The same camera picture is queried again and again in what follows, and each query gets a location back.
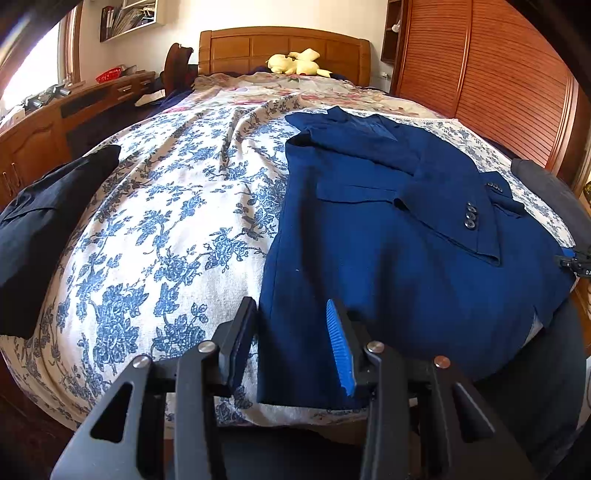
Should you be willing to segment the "navy blue suit jacket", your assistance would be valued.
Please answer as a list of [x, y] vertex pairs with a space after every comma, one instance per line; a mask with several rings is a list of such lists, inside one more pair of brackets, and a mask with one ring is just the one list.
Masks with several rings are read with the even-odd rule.
[[574, 276], [556, 239], [449, 142], [381, 115], [291, 113], [287, 191], [259, 297], [259, 402], [351, 409], [327, 305], [403, 356], [495, 373]]

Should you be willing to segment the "blue floral bed sheet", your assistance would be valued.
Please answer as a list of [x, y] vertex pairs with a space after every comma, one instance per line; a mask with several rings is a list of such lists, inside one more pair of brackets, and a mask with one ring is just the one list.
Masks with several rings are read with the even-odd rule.
[[111, 136], [118, 168], [62, 254], [30, 339], [1, 352], [22, 392], [75, 429], [135, 356], [175, 357], [257, 296], [287, 187], [297, 95], [184, 101]]

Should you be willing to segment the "person's dark trouser leg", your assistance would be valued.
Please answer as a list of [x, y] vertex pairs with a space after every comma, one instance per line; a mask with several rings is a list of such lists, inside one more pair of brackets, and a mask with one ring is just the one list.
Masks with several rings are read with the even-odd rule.
[[516, 356], [475, 387], [497, 412], [538, 474], [558, 466], [590, 429], [579, 422], [586, 357], [578, 311], [568, 299]]

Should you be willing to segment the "wooden louvered wardrobe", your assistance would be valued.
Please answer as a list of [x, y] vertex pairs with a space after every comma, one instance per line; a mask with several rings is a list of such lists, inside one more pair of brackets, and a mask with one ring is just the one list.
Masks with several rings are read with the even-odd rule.
[[381, 59], [394, 68], [394, 96], [455, 118], [576, 182], [590, 102], [552, 46], [508, 2], [391, 1]]

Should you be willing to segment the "folded black garment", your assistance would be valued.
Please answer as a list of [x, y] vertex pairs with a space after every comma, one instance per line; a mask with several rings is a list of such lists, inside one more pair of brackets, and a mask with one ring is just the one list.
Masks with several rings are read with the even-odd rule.
[[1, 333], [30, 338], [58, 260], [82, 213], [119, 165], [106, 146], [24, 188], [1, 212]]

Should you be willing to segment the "long wooden desk cabinet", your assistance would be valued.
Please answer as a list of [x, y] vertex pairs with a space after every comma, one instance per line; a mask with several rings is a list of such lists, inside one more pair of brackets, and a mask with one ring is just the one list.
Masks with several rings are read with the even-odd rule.
[[56, 166], [78, 158], [71, 147], [74, 131], [113, 107], [134, 102], [154, 78], [153, 71], [143, 70], [78, 88], [2, 132], [1, 205]]

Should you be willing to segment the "pink floral quilt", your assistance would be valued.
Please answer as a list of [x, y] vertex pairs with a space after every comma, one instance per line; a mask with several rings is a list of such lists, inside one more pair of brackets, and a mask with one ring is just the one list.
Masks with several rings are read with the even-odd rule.
[[266, 102], [280, 97], [297, 96], [307, 107], [328, 105], [342, 108], [393, 114], [414, 118], [441, 119], [443, 116], [412, 100], [393, 97], [346, 80], [321, 76], [297, 76], [254, 73], [232, 77], [224, 73], [199, 76], [186, 93], [194, 102], [215, 96], [242, 104]]

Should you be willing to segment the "dark wooden chair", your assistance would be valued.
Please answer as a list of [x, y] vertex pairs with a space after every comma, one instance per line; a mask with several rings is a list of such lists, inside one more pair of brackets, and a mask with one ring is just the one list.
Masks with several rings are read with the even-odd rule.
[[193, 49], [191, 47], [183, 47], [179, 43], [173, 43], [170, 46], [161, 74], [166, 95], [185, 87], [188, 62], [192, 54]]

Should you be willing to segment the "black devices on desk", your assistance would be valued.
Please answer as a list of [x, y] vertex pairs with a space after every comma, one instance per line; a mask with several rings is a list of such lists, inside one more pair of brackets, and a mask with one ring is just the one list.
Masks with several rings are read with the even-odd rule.
[[34, 111], [49, 104], [54, 99], [64, 98], [70, 94], [70, 89], [64, 84], [55, 84], [37, 95], [27, 97], [23, 101], [23, 108], [26, 112]]

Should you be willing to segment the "wooden bed headboard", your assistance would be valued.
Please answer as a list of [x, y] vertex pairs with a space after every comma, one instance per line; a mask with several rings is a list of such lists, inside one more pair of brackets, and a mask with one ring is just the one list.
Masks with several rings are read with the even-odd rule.
[[239, 27], [201, 32], [198, 73], [247, 74], [266, 63], [273, 54], [301, 52], [308, 48], [320, 54], [322, 68], [358, 86], [370, 85], [372, 59], [369, 41], [297, 27]]

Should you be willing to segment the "yellow plush toy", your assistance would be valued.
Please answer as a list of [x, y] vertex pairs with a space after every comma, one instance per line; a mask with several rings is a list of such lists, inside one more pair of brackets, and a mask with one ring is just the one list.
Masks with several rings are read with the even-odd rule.
[[320, 54], [311, 48], [305, 49], [303, 52], [290, 52], [287, 55], [274, 54], [266, 61], [266, 67], [276, 74], [330, 78], [332, 71], [318, 66], [317, 60], [319, 57]]

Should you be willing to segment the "window with wooden frame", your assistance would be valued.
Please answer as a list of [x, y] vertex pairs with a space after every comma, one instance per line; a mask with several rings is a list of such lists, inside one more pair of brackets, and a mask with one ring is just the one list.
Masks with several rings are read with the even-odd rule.
[[18, 66], [1, 80], [1, 115], [27, 97], [59, 83], [78, 83], [80, 73], [80, 27], [83, 2], [52, 26], [27, 52]]

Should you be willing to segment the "white wall shelf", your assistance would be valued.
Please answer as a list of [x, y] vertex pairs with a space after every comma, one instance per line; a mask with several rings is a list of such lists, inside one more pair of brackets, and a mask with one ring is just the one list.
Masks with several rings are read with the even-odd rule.
[[101, 9], [99, 41], [119, 38], [165, 23], [165, 2], [159, 0], [119, 1]]

